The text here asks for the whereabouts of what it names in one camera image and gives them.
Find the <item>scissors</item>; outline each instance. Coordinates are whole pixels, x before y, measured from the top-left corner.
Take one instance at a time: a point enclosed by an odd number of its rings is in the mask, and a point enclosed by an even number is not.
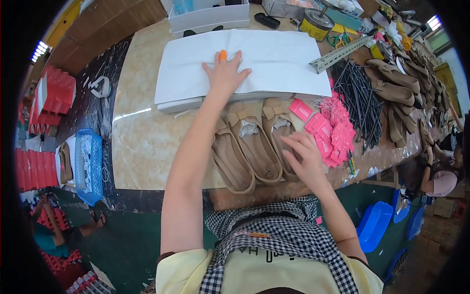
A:
[[[327,38],[327,41],[334,49],[338,49],[339,46],[341,45],[346,46],[347,44],[351,43],[353,40],[351,39],[351,37],[348,36],[348,34],[346,33],[346,29],[345,29],[345,32],[342,32],[338,36],[329,36]]]

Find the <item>lid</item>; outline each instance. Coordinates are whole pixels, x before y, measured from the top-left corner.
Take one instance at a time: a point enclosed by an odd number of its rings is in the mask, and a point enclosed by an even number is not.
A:
[[[314,8],[306,8],[305,9],[305,15],[312,21],[314,21],[317,24],[326,26],[326,27],[333,27],[334,23],[332,23],[331,19],[328,17],[328,15],[324,14],[323,16],[320,16],[321,11],[316,10]]]

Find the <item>plastic stool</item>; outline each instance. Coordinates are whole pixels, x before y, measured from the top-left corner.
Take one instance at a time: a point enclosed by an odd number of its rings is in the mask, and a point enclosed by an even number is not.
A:
[[[458,198],[457,208],[455,209],[455,212],[452,216],[462,219],[463,215],[465,214],[466,209],[467,209],[467,200],[465,198]]]

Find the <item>pink shirt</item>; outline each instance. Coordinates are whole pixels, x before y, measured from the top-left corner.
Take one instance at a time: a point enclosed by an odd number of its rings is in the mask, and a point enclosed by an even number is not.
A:
[[[428,193],[432,197],[445,197],[457,185],[457,176],[450,171],[442,170],[433,176],[434,192]]]

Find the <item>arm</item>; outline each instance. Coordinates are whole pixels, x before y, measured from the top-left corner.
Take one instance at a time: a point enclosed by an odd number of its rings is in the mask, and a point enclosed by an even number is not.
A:
[[[52,207],[48,201],[44,203],[44,209],[46,210],[47,216],[52,222],[52,228],[55,234],[55,236],[53,236],[54,244],[56,246],[60,246],[65,243],[65,239],[63,238],[61,229],[59,228],[59,226],[57,225],[57,222],[55,221],[54,213],[52,212]]]
[[[302,157],[302,164],[300,164],[292,153],[283,150],[284,156],[296,174],[320,201],[326,226],[339,251],[346,256],[354,256],[367,263],[359,244],[356,228],[326,179],[315,138],[311,134],[296,132],[289,137],[281,137],[281,140]]]
[[[433,155],[432,155],[431,146],[427,147],[426,152],[428,153],[428,163],[432,164],[434,159],[433,159]],[[420,189],[421,189],[421,191],[426,192],[426,193],[433,193],[434,192],[434,181],[432,179],[429,179],[430,175],[431,175],[431,168],[430,167],[425,167],[424,168],[424,173],[423,173],[423,179],[421,180]]]
[[[448,160],[448,156],[444,152],[442,152],[442,150],[439,148],[439,146],[436,144],[436,142],[434,142],[434,139],[432,138],[431,133],[429,132],[429,130],[425,128],[424,133],[426,134],[426,141],[428,141],[429,144],[433,145],[431,153],[434,153],[436,158],[441,160],[441,161]]]
[[[461,132],[463,132],[463,125],[462,125],[462,122],[460,121],[460,118],[459,116],[457,115],[457,112],[455,111],[455,108],[454,106],[452,105],[452,102],[449,103],[450,104],[450,111],[452,112],[452,115],[453,117],[455,118],[455,122],[457,123],[457,127],[459,128],[459,130]]]
[[[251,73],[238,73],[238,51],[231,62],[219,60],[214,69],[203,68],[211,89],[181,141],[168,175],[162,206],[160,254],[203,248],[202,182],[209,163],[215,125],[230,96]]]

